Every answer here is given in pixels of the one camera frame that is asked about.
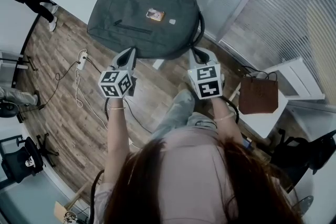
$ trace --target shoe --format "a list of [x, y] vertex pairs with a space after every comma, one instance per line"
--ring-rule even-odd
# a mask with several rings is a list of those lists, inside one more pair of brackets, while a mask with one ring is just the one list
[[37, 95], [37, 104], [36, 106], [40, 106], [41, 105], [41, 98], [40, 98], [40, 93], [38, 90], [34, 91], [34, 94]]
[[54, 6], [52, 6], [52, 9], [51, 9], [51, 13], [52, 14], [55, 14], [56, 13], [56, 11], [58, 10], [58, 5], [56, 4], [56, 5], [54, 5]]
[[56, 28], [57, 17], [54, 16], [54, 19], [51, 23], [49, 23], [49, 32], [52, 32]]

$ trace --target window blinds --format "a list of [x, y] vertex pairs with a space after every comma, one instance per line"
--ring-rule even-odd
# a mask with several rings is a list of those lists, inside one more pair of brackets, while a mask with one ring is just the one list
[[336, 105], [336, 0], [249, 0], [223, 40], [259, 69], [302, 56]]

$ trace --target pink shirt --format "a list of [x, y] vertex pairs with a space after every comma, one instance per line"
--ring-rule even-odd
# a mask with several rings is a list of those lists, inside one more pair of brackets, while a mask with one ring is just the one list
[[[223, 202], [231, 196], [214, 131], [185, 127], [165, 136], [166, 146], [159, 183], [163, 223], [223, 223]], [[94, 199], [95, 223], [102, 223], [113, 185], [101, 184]]]

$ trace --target black bag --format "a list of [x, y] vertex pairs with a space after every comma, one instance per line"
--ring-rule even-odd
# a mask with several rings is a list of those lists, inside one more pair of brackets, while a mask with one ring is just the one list
[[116, 52], [135, 47], [138, 58], [177, 58], [203, 33], [196, 0], [97, 0], [88, 23], [93, 39]]

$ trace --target black pants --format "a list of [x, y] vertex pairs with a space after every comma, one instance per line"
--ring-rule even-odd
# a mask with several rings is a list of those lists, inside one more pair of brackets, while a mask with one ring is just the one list
[[48, 9], [46, 9], [45, 7], [40, 5], [41, 2], [50, 3], [50, 4], [53, 4], [53, 5], [55, 4], [55, 3], [51, 2], [50, 0], [25, 0], [26, 5], [33, 12], [38, 13], [43, 18], [46, 18], [48, 20], [48, 22], [51, 23], [52, 20], [54, 20], [54, 16]]

